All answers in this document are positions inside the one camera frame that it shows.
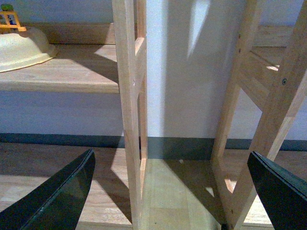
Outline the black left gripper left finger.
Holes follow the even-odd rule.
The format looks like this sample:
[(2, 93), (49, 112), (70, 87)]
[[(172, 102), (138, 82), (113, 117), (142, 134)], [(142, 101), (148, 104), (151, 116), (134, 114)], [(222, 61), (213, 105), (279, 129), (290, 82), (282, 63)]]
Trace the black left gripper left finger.
[(95, 169), (89, 149), (0, 213), (2, 230), (74, 230)]

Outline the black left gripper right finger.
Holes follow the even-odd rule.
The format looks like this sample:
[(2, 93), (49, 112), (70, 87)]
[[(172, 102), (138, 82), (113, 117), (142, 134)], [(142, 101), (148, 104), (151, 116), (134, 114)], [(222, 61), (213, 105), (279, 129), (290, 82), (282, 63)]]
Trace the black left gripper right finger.
[(276, 230), (307, 228), (307, 183), (253, 151), (248, 169), (256, 192)]

